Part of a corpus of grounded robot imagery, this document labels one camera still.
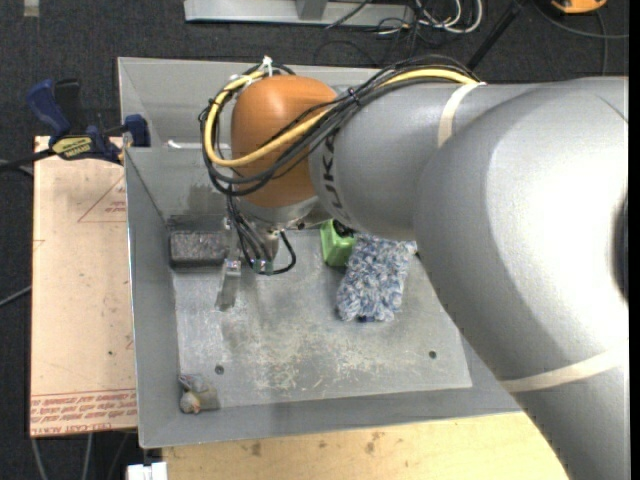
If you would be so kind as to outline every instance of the cardboard sheet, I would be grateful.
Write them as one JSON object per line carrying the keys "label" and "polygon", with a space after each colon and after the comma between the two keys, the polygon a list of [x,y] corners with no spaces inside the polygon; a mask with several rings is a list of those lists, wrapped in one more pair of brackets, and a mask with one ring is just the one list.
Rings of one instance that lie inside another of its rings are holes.
{"label": "cardboard sheet", "polygon": [[123,168],[37,162],[33,226],[30,434],[134,428]]}

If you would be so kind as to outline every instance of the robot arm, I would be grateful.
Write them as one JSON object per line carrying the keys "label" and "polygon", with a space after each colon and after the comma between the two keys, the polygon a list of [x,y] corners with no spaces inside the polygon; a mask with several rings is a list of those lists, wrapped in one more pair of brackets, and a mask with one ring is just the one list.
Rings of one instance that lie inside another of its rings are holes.
{"label": "robot arm", "polygon": [[208,114],[212,180],[262,237],[319,202],[416,240],[443,307],[569,474],[630,477],[627,80],[491,86],[429,70],[384,73],[371,92],[260,77],[234,109],[233,159],[207,153]]}

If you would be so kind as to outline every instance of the fuzzy blue cloth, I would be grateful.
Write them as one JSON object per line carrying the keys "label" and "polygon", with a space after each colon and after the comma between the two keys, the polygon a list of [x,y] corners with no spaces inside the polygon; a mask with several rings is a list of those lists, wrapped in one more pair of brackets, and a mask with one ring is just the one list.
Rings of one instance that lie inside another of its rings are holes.
{"label": "fuzzy blue cloth", "polygon": [[415,242],[385,240],[364,233],[347,262],[347,272],[337,294],[338,313],[343,320],[393,320],[402,305],[402,291],[409,273]]}

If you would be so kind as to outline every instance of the electrical cable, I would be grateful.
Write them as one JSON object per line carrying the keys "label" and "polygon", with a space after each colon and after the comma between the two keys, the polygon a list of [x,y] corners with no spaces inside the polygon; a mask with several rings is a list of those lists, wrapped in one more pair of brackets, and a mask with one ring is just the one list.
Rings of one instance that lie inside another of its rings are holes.
{"label": "electrical cable", "polygon": [[44,158],[49,158],[53,155],[55,155],[53,151],[51,151],[50,149],[44,149],[42,151],[38,151],[37,153],[32,153],[27,157],[19,158],[18,160],[3,160],[2,162],[0,162],[0,171],[19,169],[25,164],[37,162],[38,160],[43,160]]}
{"label": "electrical cable", "polygon": [[[401,73],[397,75],[395,78],[393,78],[392,80],[388,80],[384,82],[384,84],[401,82],[403,80],[416,78],[416,77],[442,78],[444,80],[450,80],[458,83],[469,83],[472,81],[475,82],[474,80],[471,80],[465,77],[464,75],[461,75],[454,71],[446,71],[443,69],[430,69],[430,68],[423,68],[416,71],[418,72],[412,73],[412,74]],[[253,80],[257,78],[262,78],[264,76],[264,73],[261,73],[261,74],[256,74],[256,73],[257,72],[254,72],[254,74],[249,75],[249,77]],[[299,123],[298,125],[296,125],[295,127],[285,131],[276,140],[267,143],[266,145],[257,149],[256,151],[253,151],[252,153],[249,153],[241,158],[226,160],[226,159],[220,158],[214,150],[213,143],[211,140],[213,125],[218,113],[220,112],[220,109],[222,108],[223,103],[231,97],[233,90],[242,87],[242,85],[243,84],[241,82],[241,79],[238,79],[232,82],[231,84],[228,84],[227,86],[225,86],[224,89],[222,89],[222,91],[214,99],[214,102],[211,105],[211,109],[205,121],[203,143],[204,143],[204,149],[206,152],[206,157],[211,162],[221,167],[242,167],[260,158],[263,158],[269,153],[272,153],[273,151],[279,149],[281,146],[287,144],[290,140],[294,139],[296,136],[303,135],[306,132],[308,132],[315,124],[317,124],[321,119],[326,117],[327,114],[329,113],[329,110],[321,111],[319,114],[309,117],[306,120]]]}
{"label": "electrical cable", "polygon": [[327,41],[326,43],[322,43],[318,48],[316,48],[316,51],[313,52],[311,63],[313,65],[316,65],[318,63],[318,57],[320,52],[324,50],[327,46],[330,46],[332,44],[343,44],[345,46],[350,46],[354,50],[357,50],[357,52],[360,55],[365,57],[372,66],[379,67],[378,62],[376,62],[376,60],[366,50],[358,46],[353,41],[346,41],[346,40],[335,40],[335,41]]}
{"label": "electrical cable", "polygon": [[38,443],[35,439],[31,439],[31,448],[33,449],[33,456],[36,459],[36,467],[38,468],[38,473],[40,474],[41,480],[49,480],[47,477],[47,472],[44,468],[44,464],[42,463],[42,456],[40,455],[40,448],[38,447]]}
{"label": "electrical cable", "polygon": [[345,23],[346,21],[349,21],[351,18],[353,18],[356,14],[358,14],[362,9],[364,9],[365,5],[371,3],[372,0],[364,0],[364,2],[362,2],[360,5],[358,5],[355,9],[353,9],[351,12],[345,14],[342,18],[340,18],[339,20],[334,21],[333,23],[331,23],[331,25],[327,25],[325,27],[325,30],[328,30],[330,28],[334,28],[334,27],[338,27],[340,25],[342,25],[343,23]]}
{"label": "electrical cable", "polygon": [[109,466],[109,472],[107,473],[106,480],[112,480],[113,474],[116,472],[116,468],[118,466],[118,461],[120,460],[120,456],[122,455],[122,451],[124,450],[124,445],[127,444],[127,439],[129,439],[129,432],[125,432],[124,437],[120,442],[120,446],[118,446],[118,450],[113,457],[111,466]]}
{"label": "electrical cable", "polygon": [[89,476],[89,463],[91,462],[91,448],[93,446],[93,434],[89,434],[87,437],[87,449],[84,454],[84,464],[82,466],[82,476],[80,480],[87,480]]}
{"label": "electrical cable", "polygon": [[26,295],[30,291],[31,291],[31,286],[27,286],[26,288],[23,288],[22,290],[17,291],[13,295],[9,295],[6,299],[0,300],[0,308],[22,297],[23,295]]}
{"label": "electrical cable", "polygon": [[549,23],[551,23],[552,25],[555,25],[558,28],[561,28],[562,30],[565,30],[567,32],[571,32],[572,34],[577,34],[577,35],[583,36],[583,37],[589,37],[591,39],[629,39],[629,34],[609,34],[609,35],[607,35],[607,34],[593,34],[591,32],[584,32],[582,30],[577,30],[575,28],[567,27],[566,25],[563,25],[562,23],[558,23],[556,20],[554,20],[551,17],[549,17],[542,9],[540,9],[540,7],[538,5],[535,4],[535,2],[534,2],[533,7]]}
{"label": "electrical cable", "polygon": [[[203,142],[203,159],[214,187],[227,196],[227,214],[234,231],[238,235],[239,247],[248,265],[261,275],[282,274],[291,270],[297,258],[284,229],[275,231],[289,251],[290,261],[286,267],[271,271],[272,253],[265,239],[258,235],[251,222],[241,214],[235,198],[256,192],[274,178],[286,175],[291,169],[306,159],[330,134],[336,134],[343,123],[368,103],[389,91],[406,85],[426,81],[449,81],[461,84],[477,83],[477,77],[459,63],[441,64],[446,56],[429,55],[398,62],[377,71],[363,84],[350,88],[334,100],[314,105],[290,121],[257,149],[240,158],[223,157],[219,144],[219,118],[224,106],[248,84],[261,80],[267,74],[258,66],[255,71],[247,71],[242,77],[234,78],[209,100],[207,108],[200,113],[200,131]],[[228,175],[220,168],[243,167],[268,154],[281,152],[270,165],[260,172],[244,176],[238,171]]]}
{"label": "electrical cable", "polygon": [[[13,160],[11,162],[9,162],[9,160],[4,160],[3,158],[0,158],[0,166],[3,166],[5,164],[8,163],[13,163]],[[11,167],[4,167],[4,168],[0,168],[0,170],[11,170],[11,169],[19,169],[22,172],[24,172],[25,174],[28,174],[29,176],[33,177],[33,167],[25,167],[24,165],[19,165],[19,166],[15,166],[13,168]]]}
{"label": "electrical cable", "polygon": [[596,17],[598,18],[598,23],[600,24],[600,30],[602,32],[602,69],[600,74],[605,76],[607,74],[607,61],[609,57],[609,39],[607,38],[607,28],[604,24],[600,11],[596,11]]}
{"label": "electrical cable", "polygon": [[474,30],[476,30],[479,26],[480,23],[482,22],[482,18],[483,18],[483,5],[482,5],[482,0],[472,0],[472,8],[475,8],[476,10],[476,15],[475,15],[475,19],[474,21],[467,25],[464,26],[462,28],[456,27],[455,25],[458,24],[458,22],[460,21],[461,17],[462,17],[462,2],[460,0],[453,0],[455,6],[456,6],[456,14],[454,18],[447,18],[444,20],[438,20],[436,18],[434,18],[433,16],[433,11],[428,12],[425,9],[422,9],[423,7],[423,0],[413,0],[416,4],[416,6],[418,8],[420,8],[420,19],[418,21],[419,24],[427,26],[427,27],[433,27],[435,29],[438,30],[443,30],[446,32],[450,32],[452,34],[467,34],[470,32],[473,32]]}

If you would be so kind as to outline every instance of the black carpet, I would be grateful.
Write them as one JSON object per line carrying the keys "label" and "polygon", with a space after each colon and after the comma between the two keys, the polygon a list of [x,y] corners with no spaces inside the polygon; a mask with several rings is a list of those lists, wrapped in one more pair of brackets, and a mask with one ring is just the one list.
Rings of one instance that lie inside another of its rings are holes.
{"label": "black carpet", "polygon": [[[397,2],[405,0],[377,0]],[[467,63],[512,0],[483,0],[484,20],[473,33],[451,38],[425,33],[414,54],[438,53]],[[184,0],[40,0],[40,17],[25,18],[23,0],[0,0],[0,159],[29,154],[32,137],[49,130],[25,104],[29,87],[45,78],[79,78],[95,122],[119,119],[115,61],[120,56],[375,66],[410,54],[410,41],[382,40],[342,27],[186,24]],[[630,0],[609,0],[600,11],[608,34],[629,30]],[[565,26],[601,34],[596,16],[565,17]],[[487,82],[566,80],[628,75],[629,42],[569,33],[530,4],[478,65]],[[32,180],[0,172],[0,300],[31,284]],[[29,392],[30,297],[0,308],[0,478],[39,478],[26,416]],[[52,479],[79,478],[85,436],[40,442]],[[123,434],[95,436],[89,478],[104,479]],[[135,436],[124,441],[122,464],[142,460]],[[115,468],[118,477],[120,468]]]}

